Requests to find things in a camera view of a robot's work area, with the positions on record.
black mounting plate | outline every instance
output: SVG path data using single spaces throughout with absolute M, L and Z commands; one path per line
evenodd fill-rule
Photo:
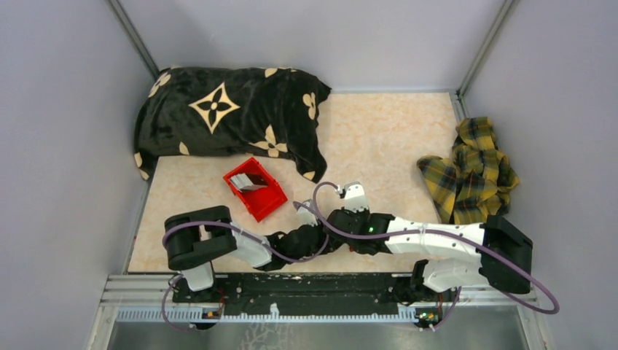
M 399 312 L 395 293 L 409 284 L 410 277 L 410 273 L 217 274 L 215 285 L 199 292 L 191 291 L 182 279 L 173 301 L 218 303 L 223 294 L 229 316 L 270 314 L 273 303 L 282 316 L 395 315 Z M 454 294 L 443 293 L 444 301 L 452 301 Z M 437 300 L 437 294 L 431 294 L 416 301 Z

floral pattern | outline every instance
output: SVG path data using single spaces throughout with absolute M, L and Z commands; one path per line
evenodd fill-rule
M 171 74 L 169 74 L 168 72 L 161 74 L 159 79 L 157 79 L 157 81 L 154 82 L 154 85 L 150 89 L 150 93 L 148 94 L 148 97 L 151 98 L 152 96 L 154 96 L 155 93 L 157 93 L 157 90 L 159 90 L 159 87 L 167 84 L 170 81 L 171 77 L 172 77 Z
M 305 177 L 307 180 L 313 180 L 313 177 L 316 175 L 315 171 L 309 171 L 307 173 L 304 173 L 302 176 Z
M 184 142 L 181 142 L 180 145 L 178 145 L 178 149 L 181 155 L 189 155 L 189 149 L 187 148 L 187 145 L 184 144 Z
M 293 69 L 293 68 L 281 68 L 281 67 L 278 67 L 278 68 L 266 68 L 266 69 L 264 69 L 264 78 L 270 77 L 271 75 L 276 73 L 279 69 L 289 69 L 290 73 L 294 73 L 296 71 L 296 69 Z
M 195 109 L 200 114 L 211 133 L 214 133 L 214 129 L 216 129 L 223 117 L 240 108 L 240 106 L 230 100 L 227 92 L 225 92 L 225 82 L 222 82 L 218 88 L 208 95 L 190 104 L 189 107 Z
M 136 154 L 133 155 L 133 157 L 136 159 L 136 164 L 137 167 L 141 167 L 141 154 L 139 152 L 137 152 Z
M 268 128 L 266 128 L 264 139 L 264 141 L 258 141 L 256 143 L 249 142 L 249 144 L 257 148 L 268 150 L 268 156 L 272 158 L 278 158 L 279 152 L 288 152 L 287 144 L 277 143 L 277 138 L 275 137 L 275 133 L 273 132 L 272 125 L 269 125 Z
M 311 120 L 314 120 L 316 118 L 316 94 L 306 93 L 305 95 L 302 96 L 302 102 L 305 105 L 307 105 L 307 107 L 309 107 L 309 110 L 308 110 L 309 118 Z

wire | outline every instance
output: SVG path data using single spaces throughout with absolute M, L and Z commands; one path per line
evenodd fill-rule
M 460 294 L 461 294 L 461 287 L 458 287 L 457 292 L 455 293 L 455 299 L 453 299 L 453 303 L 450 304 L 450 307 L 446 311 L 445 316 L 441 318 L 435 326 L 433 327 L 430 326 L 431 330 L 436 332 L 446 322 L 446 320 L 449 319 L 450 315 L 453 313 L 453 310 L 455 310 L 455 304 L 459 301 Z
M 438 317 L 442 317 L 442 293 L 438 294 Z
M 219 317 L 223 316 L 223 306 L 225 306 L 225 293 L 223 292 L 223 289 L 219 289 L 219 294 L 221 294 L 221 299 L 219 299 L 219 311 L 217 311 L 217 313 L 219 314 Z
M 324 186 L 330 186 L 333 187 L 335 189 L 338 189 L 339 187 L 332 183 L 332 182 L 322 182 L 320 184 L 318 184 L 316 186 L 316 188 L 313 190 L 313 201 L 311 204 L 311 207 L 306 206 L 303 203 L 299 203 L 299 202 L 294 202 L 294 207 L 298 208 L 299 206 L 307 209 L 309 212 L 311 212 L 313 215 L 315 215 L 321 222 L 322 224 L 324 224 L 324 226 L 326 226 L 327 228 L 329 228 L 333 233 L 336 233 L 340 236 L 344 236 L 344 237 L 348 237 L 348 238 L 353 238 L 353 239 L 363 239 L 363 240 L 372 240 L 372 239 L 381 239 L 381 238 L 389 238 L 392 236 L 401 236 L 401 235 L 414 235 L 414 234 L 420 234 L 421 231 L 420 230 L 402 230 L 402 231 L 395 231 L 395 232 L 389 232 L 389 233 L 381 233 L 381 234 L 377 234 L 377 235 L 354 235 L 352 233 L 347 233 L 344 231 L 339 230 L 338 228 L 336 228 L 334 225 L 332 225 L 330 222 L 328 222 L 328 220 L 326 220 L 326 218 L 324 217 L 324 215 L 322 215 L 322 213 L 320 212 L 319 208 L 318 208 L 318 202 L 317 202 L 317 196 L 318 196 L 318 191 L 320 190 L 320 188 L 324 187 Z M 553 304 L 553 308 L 551 309 L 545 309 L 545 308 L 539 308 L 538 306 L 532 305 L 530 303 L 525 302 L 524 300 L 521 300 L 518 297 L 515 297 L 514 295 L 512 295 L 511 293 L 507 293 L 507 292 L 502 292 L 504 295 L 506 295 L 507 297 L 511 298 L 513 301 L 525 306 L 526 308 L 532 309 L 534 311 L 540 312 L 542 314 L 548 314 L 548 315 L 553 315 L 553 314 L 557 314 L 560 311 L 560 304 L 558 303 L 558 299 L 556 299 L 556 297 L 549 291 L 549 289 L 547 289 L 547 287 L 545 287 L 541 282 L 539 282 L 537 279 L 535 279 L 534 277 L 532 277 L 529 273 L 525 272 L 522 268 L 520 268 L 519 266 L 515 265 L 513 262 L 511 262 L 510 260 L 508 260 L 507 258 L 501 256 L 500 254 L 494 252 L 493 250 L 478 244 L 477 242 L 471 241 L 467 238 L 464 237 L 460 237 L 459 235 L 456 235 L 454 233 L 450 233 L 450 232 L 446 232 L 446 231 L 442 231 L 442 230 L 436 230 L 436 229 L 425 229 L 424 233 L 433 233 L 435 235 L 440 235 L 440 236 L 446 236 L 448 238 L 452 238 L 455 239 L 457 241 L 463 242 L 465 244 L 468 244 L 470 246 L 473 246 L 474 248 L 480 250 L 483 253 L 486 253 L 487 255 L 491 256 L 492 258 L 498 260 L 500 263 L 506 265 L 508 268 L 512 269 L 513 271 L 515 271 L 516 273 L 518 273 L 519 275 L 521 275 L 523 278 L 527 279 L 530 283 L 532 283 L 535 287 L 539 288 L 552 302 Z
M 262 239 L 258 238 L 257 236 L 254 236 L 254 235 L 252 235 L 252 234 L 250 234 L 250 233 L 240 229 L 239 227 L 236 227 L 236 226 L 231 225 L 231 224 L 227 224 L 226 222 L 219 222 L 219 221 L 192 221 L 192 222 L 185 222 L 184 224 L 180 224 L 180 225 L 174 226 L 171 229 L 169 229 L 168 232 L 166 232 L 165 235 L 163 235 L 163 246 L 164 247 L 166 246 L 166 244 L 168 242 L 168 239 L 174 233 L 176 233 L 179 230 L 182 230 L 184 228 L 194 228 L 196 226 L 217 226 L 219 228 L 227 228 L 227 229 L 230 229 L 232 231 L 238 232 L 242 236 L 247 237 L 247 238 L 251 239 L 252 241 L 262 245 L 269 252 L 271 252 L 274 255 L 280 257 L 282 260 L 287 261 L 288 263 L 306 263 L 307 261 L 311 261 L 311 260 L 317 258 L 326 249 L 326 246 L 328 245 L 328 242 L 329 242 L 329 236 L 325 235 L 326 239 L 324 239 L 324 243 L 322 244 L 322 247 L 315 254 L 311 255 L 310 257 L 305 257 L 305 258 L 302 258 L 302 259 L 294 259 L 294 258 L 291 258 L 291 257 L 287 257 L 287 256 L 281 254 L 280 252 L 277 252 L 276 250 L 274 250 L 274 248 L 272 248 L 269 244 L 266 244 Z
M 165 313 L 165 302 L 168 299 L 168 295 L 170 295 L 170 292 L 172 289 L 174 289 L 174 287 L 176 286 L 176 284 L 183 279 L 184 276 L 182 275 L 177 275 L 174 276 L 173 279 L 171 280 L 170 286 L 168 287 L 168 289 L 165 291 L 165 293 L 163 293 L 163 300 L 161 300 L 161 316 L 163 317 L 163 321 L 165 321 L 165 323 L 172 327 L 173 329 L 179 331 L 179 332 L 192 332 L 195 330 L 195 328 L 183 328 L 183 327 L 178 327 L 175 324 L 173 324 L 172 322 L 170 322 L 170 319 L 168 318 L 168 315 Z

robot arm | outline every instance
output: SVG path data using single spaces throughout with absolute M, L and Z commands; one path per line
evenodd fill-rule
M 511 268 L 468 244 L 432 233 L 443 231 L 467 238 L 498 252 L 530 273 L 532 241 L 503 217 L 489 216 L 487 222 L 470 225 L 414 222 L 391 214 L 371 213 L 363 187 L 358 182 L 347 184 L 340 188 L 338 193 L 344 200 L 344 207 L 333 211 L 328 219 L 336 228 L 357 235 L 379 235 L 406 230 L 415 232 L 371 241 L 345 239 L 356 252 L 414 252 L 428 255 L 432 259 L 417 262 L 415 270 L 422 274 L 423 285 L 435 292 L 479 284 L 489 284 L 503 292 L 515 294 L 530 292 L 530 282 Z
M 279 232 L 270 236 L 253 236 L 232 222 L 227 207 L 216 206 L 176 215 L 165 222 L 168 232 L 186 227 L 178 229 L 173 235 L 166 235 L 164 245 L 168 252 L 168 267 L 180 271 L 187 279 L 189 288 L 199 291 L 213 286 L 211 261 L 218 257 L 231 254 L 256 269 L 273 271 L 287 262 L 273 256 L 272 250 L 300 259 L 315 254 L 328 235 L 331 238 L 328 249 L 322 254 L 336 250 L 343 243 L 359 254 L 427 254 L 431 260 L 416 262 L 413 275 L 416 277 L 415 283 L 420 283 L 418 278 L 421 278 L 422 285 L 435 293 L 478 284 L 489 284 L 503 292 L 516 294 L 530 291 L 528 280 L 504 264 L 467 244 L 432 233 L 433 230 L 441 230 L 467 238 L 530 272 L 532 242 L 504 218 L 489 217 L 486 223 L 470 225 L 413 222 L 392 214 L 371 213 L 364 189 L 358 182 L 347 184 L 338 192 L 344 206 L 329 215 L 328 223 L 357 236 L 387 235 L 371 240 L 343 238 L 322 226 L 307 209 L 299 207 L 297 216 L 301 226 L 298 229 L 287 234 Z M 204 222 L 202 226 L 208 237 L 201 237 L 200 222 Z M 404 230 L 409 230 L 411 234 L 388 236 L 388 233 Z

metal floor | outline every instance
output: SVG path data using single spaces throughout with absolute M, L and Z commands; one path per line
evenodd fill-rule
M 515 307 L 460 306 L 436 333 L 411 324 L 218 324 L 178 332 L 163 323 L 117 322 L 109 349 L 527 349 Z

